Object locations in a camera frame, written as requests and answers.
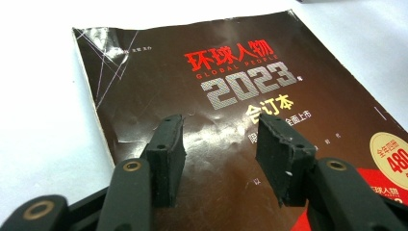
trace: white background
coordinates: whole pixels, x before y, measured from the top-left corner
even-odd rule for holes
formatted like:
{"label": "white background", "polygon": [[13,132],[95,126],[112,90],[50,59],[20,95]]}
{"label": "white background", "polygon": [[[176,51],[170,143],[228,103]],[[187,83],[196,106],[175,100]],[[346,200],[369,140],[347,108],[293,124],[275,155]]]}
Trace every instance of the white background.
{"label": "white background", "polygon": [[408,128],[407,1],[131,2],[1,3],[0,223],[34,197],[61,194],[72,204],[110,182],[114,165],[97,127],[72,27],[147,29],[293,9]]}

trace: magazine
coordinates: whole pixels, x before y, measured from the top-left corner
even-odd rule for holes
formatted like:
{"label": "magazine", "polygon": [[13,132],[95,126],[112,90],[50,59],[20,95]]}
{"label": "magazine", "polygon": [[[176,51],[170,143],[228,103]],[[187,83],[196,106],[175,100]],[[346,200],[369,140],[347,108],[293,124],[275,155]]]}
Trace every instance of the magazine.
{"label": "magazine", "polygon": [[139,157],[161,119],[182,115],[187,152],[158,230],[290,230],[255,160],[259,114],[380,173],[408,201],[408,134],[292,11],[147,30],[73,28],[112,158]]}

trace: dark brown magazine cover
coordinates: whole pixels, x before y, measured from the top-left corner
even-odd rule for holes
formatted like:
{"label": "dark brown magazine cover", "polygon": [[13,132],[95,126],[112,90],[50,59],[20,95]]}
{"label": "dark brown magazine cover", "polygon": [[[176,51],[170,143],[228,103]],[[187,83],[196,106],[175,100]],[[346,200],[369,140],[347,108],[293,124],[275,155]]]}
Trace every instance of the dark brown magazine cover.
{"label": "dark brown magazine cover", "polygon": [[285,119],[318,159],[381,170],[407,193],[408,134],[292,11],[73,33],[116,163],[139,157],[163,118],[184,118],[186,164],[158,230],[293,227],[305,209],[279,208],[255,161],[259,113]]}

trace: black plastic part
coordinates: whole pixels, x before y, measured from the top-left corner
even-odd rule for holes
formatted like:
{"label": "black plastic part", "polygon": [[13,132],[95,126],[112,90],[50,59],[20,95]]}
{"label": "black plastic part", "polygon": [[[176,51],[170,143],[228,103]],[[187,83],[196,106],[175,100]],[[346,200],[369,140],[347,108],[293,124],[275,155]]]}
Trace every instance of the black plastic part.
{"label": "black plastic part", "polygon": [[96,230],[150,230],[152,222],[150,166],[129,159],[115,167]]}
{"label": "black plastic part", "polygon": [[385,204],[390,208],[393,214],[404,224],[408,230],[408,206],[391,200],[385,196],[381,196]]}
{"label": "black plastic part", "polygon": [[1,231],[66,230],[68,207],[64,197],[46,195],[32,199],[16,209],[4,222]]}
{"label": "black plastic part", "polygon": [[182,117],[172,115],[163,119],[141,155],[148,160],[152,170],[155,207],[175,206],[186,155]]}
{"label": "black plastic part", "polygon": [[105,188],[69,206],[69,231],[96,229],[107,191]]}
{"label": "black plastic part", "polygon": [[315,164],[316,148],[278,116],[261,114],[256,160],[279,205],[305,206],[305,172]]}
{"label": "black plastic part", "polygon": [[308,195],[312,230],[406,230],[349,163],[335,158],[320,159],[308,177],[312,183],[306,189],[319,190],[318,195]]}

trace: red price label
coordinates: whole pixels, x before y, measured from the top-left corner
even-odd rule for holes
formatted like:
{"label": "red price label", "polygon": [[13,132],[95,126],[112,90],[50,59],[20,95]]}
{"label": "red price label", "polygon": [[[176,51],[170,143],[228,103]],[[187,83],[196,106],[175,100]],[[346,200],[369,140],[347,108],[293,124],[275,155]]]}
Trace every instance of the red price label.
{"label": "red price label", "polygon": [[377,133],[370,141],[372,158],[393,183],[408,190],[408,143],[389,133]]}

